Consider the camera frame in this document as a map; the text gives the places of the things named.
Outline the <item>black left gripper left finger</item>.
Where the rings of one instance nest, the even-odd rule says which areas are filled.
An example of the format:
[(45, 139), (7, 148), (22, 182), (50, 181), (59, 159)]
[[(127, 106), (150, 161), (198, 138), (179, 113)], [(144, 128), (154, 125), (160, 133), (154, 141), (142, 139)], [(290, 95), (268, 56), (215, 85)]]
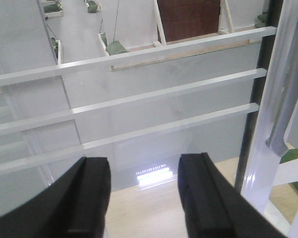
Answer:
[(0, 238), (101, 238), (111, 193), (107, 158), (82, 157), (41, 193), (0, 217)]

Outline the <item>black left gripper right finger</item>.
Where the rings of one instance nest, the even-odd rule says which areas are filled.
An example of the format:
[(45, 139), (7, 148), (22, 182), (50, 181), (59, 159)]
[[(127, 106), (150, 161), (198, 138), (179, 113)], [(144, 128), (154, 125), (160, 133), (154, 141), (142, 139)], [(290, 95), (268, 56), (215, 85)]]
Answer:
[(183, 154), (178, 191), (190, 238), (282, 238), (219, 172), (207, 153)]

